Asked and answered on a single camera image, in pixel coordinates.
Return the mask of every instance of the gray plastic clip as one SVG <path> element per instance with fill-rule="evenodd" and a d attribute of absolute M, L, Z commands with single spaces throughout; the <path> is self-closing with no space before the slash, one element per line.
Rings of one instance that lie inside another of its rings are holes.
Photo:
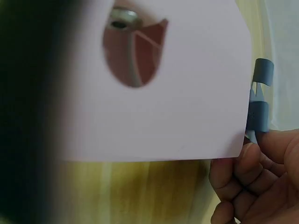
<path fill-rule="evenodd" d="M 269 105 L 264 100 L 261 84 L 271 86 L 273 82 L 273 72 L 274 64 L 272 61 L 263 58 L 256 60 L 250 89 L 246 124 L 246 135 L 252 142 L 256 142 L 255 133 L 269 131 Z M 256 82 L 256 92 L 254 92 L 252 88 L 254 82 Z"/>

